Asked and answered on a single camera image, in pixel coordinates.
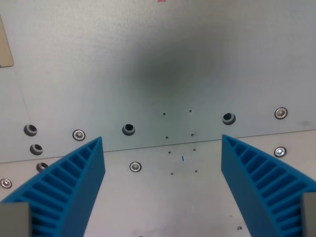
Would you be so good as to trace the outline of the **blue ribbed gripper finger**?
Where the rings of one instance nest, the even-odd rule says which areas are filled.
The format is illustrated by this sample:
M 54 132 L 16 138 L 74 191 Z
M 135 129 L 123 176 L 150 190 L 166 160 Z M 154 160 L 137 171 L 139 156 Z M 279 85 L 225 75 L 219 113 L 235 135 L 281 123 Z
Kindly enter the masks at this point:
M 34 237 L 82 237 L 105 172 L 98 137 L 30 178 L 2 203 L 30 205 Z
M 222 136 L 221 171 L 253 237 L 301 237 L 301 198 L 316 182 L 236 138 Z

